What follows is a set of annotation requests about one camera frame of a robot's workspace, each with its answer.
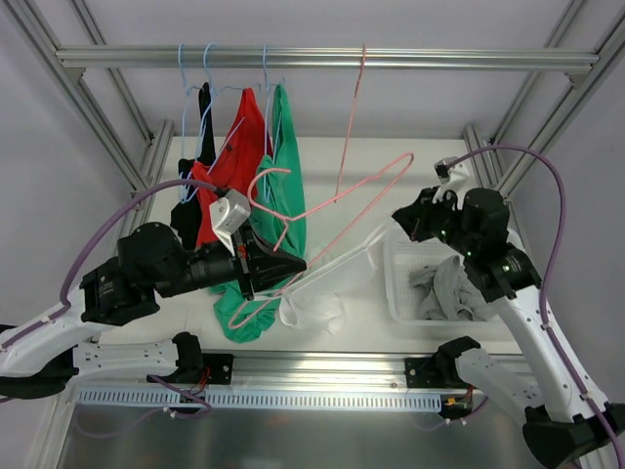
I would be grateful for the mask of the white tank top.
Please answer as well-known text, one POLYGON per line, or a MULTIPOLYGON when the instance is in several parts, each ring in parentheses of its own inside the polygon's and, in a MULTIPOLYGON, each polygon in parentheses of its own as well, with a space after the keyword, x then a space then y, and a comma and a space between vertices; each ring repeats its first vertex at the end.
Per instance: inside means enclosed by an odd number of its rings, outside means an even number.
POLYGON ((278 307, 282 324, 292 329, 337 334, 347 322, 342 297, 376 276, 382 266, 376 250, 393 223, 386 219, 364 242, 287 287, 278 307))

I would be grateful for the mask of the grey tank top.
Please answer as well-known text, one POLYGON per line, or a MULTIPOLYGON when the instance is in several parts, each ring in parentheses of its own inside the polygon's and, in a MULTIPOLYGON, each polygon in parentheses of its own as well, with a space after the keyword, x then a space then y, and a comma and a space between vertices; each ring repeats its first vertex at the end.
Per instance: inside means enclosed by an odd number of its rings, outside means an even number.
POLYGON ((458 255, 411 273, 409 285, 419 297, 418 320, 490 321, 496 316, 469 281, 458 255))

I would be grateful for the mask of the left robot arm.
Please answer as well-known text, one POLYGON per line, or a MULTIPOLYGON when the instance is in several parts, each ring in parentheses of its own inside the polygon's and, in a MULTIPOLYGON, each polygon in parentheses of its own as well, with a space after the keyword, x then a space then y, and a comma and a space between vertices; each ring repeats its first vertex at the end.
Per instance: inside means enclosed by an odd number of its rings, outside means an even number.
POLYGON ((85 275, 59 306, 22 326, 1 328, 2 400, 47 398, 79 379, 201 380, 206 364, 198 338, 189 332, 128 346, 105 346, 95 339, 156 314, 160 298, 235 281, 251 300, 307 267, 249 224, 231 241, 231 247, 217 241, 187 250, 157 222, 119 239, 116 256, 85 275))

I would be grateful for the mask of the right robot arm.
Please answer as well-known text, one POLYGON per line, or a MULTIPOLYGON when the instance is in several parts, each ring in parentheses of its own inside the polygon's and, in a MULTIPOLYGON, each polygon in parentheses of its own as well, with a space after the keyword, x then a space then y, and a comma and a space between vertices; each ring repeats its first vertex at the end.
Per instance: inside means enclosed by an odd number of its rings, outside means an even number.
POLYGON ((438 347, 426 369, 445 386, 482 391, 521 426, 534 458, 560 468, 624 432, 624 406, 611 402, 575 357, 546 301, 547 279, 509 240, 502 195, 476 188, 463 197, 422 190, 394 220, 412 241, 437 239, 460 254, 471 284, 493 305, 536 381, 529 385, 463 336, 438 347))

